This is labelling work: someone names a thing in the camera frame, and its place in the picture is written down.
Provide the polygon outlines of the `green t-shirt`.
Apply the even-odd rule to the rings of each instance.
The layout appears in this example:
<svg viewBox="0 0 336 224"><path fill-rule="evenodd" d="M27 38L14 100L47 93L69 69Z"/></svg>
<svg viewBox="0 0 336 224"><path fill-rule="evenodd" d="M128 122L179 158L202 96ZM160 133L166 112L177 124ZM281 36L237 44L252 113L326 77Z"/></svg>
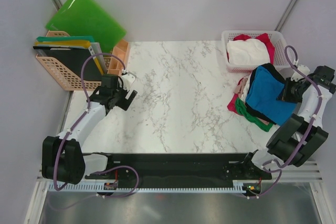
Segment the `green t-shirt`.
<svg viewBox="0 0 336 224"><path fill-rule="evenodd" d="M243 116L250 123L253 123L256 126L258 126L264 132L269 132L272 126L274 125L273 123L267 122L265 120L259 119L258 117L249 114L247 112L245 103L240 98L237 98L235 101L235 109L239 115Z"/></svg>

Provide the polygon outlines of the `pink t-shirt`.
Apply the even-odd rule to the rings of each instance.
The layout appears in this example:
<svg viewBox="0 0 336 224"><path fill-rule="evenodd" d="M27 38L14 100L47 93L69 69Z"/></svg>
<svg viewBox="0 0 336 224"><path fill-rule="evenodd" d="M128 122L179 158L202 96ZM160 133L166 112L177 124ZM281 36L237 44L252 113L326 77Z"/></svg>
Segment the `pink t-shirt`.
<svg viewBox="0 0 336 224"><path fill-rule="evenodd" d="M234 89L234 94L238 94L238 97L245 103L245 98L249 88L249 76L243 77L239 80L236 88Z"/></svg>

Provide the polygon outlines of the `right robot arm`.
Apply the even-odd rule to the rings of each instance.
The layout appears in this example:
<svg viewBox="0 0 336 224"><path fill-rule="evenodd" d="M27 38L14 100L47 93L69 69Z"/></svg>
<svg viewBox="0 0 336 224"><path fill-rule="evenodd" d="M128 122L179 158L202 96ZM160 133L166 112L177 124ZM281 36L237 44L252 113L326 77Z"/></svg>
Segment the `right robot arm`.
<svg viewBox="0 0 336 224"><path fill-rule="evenodd" d="M300 103L297 114L279 127L266 144L254 153L251 161L241 164L240 172L248 179L254 178L259 169L273 163L278 168L293 165L300 167L327 140L322 128L322 116L328 101L335 93L335 70L318 66L315 71L298 81L286 79L279 101Z"/></svg>

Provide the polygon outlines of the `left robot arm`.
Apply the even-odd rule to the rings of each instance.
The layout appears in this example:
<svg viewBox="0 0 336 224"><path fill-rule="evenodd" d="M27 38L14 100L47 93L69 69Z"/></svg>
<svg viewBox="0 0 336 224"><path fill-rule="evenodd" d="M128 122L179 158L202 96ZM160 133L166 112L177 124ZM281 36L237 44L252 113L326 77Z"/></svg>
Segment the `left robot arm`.
<svg viewBox="0 0 336 224"><path fill-rule="evenodd" d="M57 136L48 136L43 141L41 174L53 180L58 190L59 182L78 184L84 176L97 172L103 178L111 178L115 165L106 154L84 155L82 146L89 134L115 107L127 110L137 92L131 87L136 76L130 72L117 76L105 74L101 85L87 96L87 106Z"/></svg>

